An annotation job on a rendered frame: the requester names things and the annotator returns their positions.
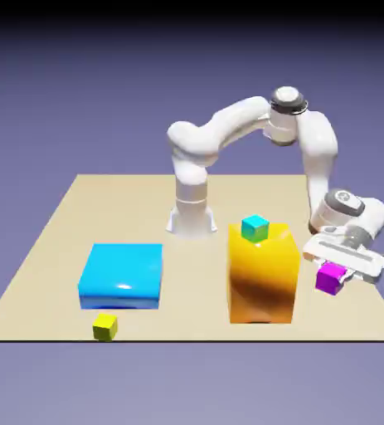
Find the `small yellow cube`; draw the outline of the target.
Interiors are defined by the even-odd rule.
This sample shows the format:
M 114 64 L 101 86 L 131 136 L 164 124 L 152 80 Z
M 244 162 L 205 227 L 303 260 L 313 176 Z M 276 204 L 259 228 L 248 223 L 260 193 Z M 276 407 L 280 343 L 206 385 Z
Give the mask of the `small yellow cube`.
M 95 340 L 111 341 L 118 331 L 118 318 L 116 315 L 99 313 L 92 328 Z

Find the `small cyan cube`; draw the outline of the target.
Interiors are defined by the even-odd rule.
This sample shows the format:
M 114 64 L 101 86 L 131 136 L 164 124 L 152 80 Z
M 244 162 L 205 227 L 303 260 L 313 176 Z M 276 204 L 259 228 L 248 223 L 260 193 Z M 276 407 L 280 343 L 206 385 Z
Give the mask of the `small cyan cube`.
M 270 222 L 254 214 L 241 220 L 241 236 L 252 243 L 259 243 L 268 238 Z

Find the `small magenta cube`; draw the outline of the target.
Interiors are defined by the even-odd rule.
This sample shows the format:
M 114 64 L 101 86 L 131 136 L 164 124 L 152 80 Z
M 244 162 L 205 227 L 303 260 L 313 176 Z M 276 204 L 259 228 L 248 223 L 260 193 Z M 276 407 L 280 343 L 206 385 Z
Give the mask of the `small magenta cube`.
M 342 288 L 341 279 L 347 269 L 336 263 L 326 261 L 318 269 L 315 288 L 329 295 L 335 296 Z

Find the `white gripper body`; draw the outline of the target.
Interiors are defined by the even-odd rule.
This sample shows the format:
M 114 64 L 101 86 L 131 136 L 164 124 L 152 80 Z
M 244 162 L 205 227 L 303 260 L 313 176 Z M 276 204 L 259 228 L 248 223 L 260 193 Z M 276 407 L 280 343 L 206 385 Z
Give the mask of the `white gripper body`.
M 336 263 L 346 269 L 353 269 L 357 278 L 368 283 L 376 283 L 384 270 L 384 255 L 365 248 L 344 245 L 343 234 L 321 232 L 312 236 L 304 245 L 303 255 L 320 266 L 326 261 Z

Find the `large orange box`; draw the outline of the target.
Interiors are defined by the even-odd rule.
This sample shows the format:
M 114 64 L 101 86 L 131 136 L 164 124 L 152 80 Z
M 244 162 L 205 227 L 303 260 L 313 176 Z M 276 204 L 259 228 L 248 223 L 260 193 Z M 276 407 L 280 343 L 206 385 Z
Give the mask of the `large orange box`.
M 253 243 L 241 225 L 228 227 L 228 306 L 232 324 L 289 324 L 294 313 L 300 253 L 289 225 L 270 224 Z

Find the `large blue box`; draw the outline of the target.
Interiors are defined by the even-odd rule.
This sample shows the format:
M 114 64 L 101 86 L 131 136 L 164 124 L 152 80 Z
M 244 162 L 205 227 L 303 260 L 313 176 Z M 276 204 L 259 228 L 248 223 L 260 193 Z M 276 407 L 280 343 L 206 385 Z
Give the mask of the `large blue box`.
M 83 309 L 150 309 L 159 306 L 163 245 L 96 243 L 78 283 Z

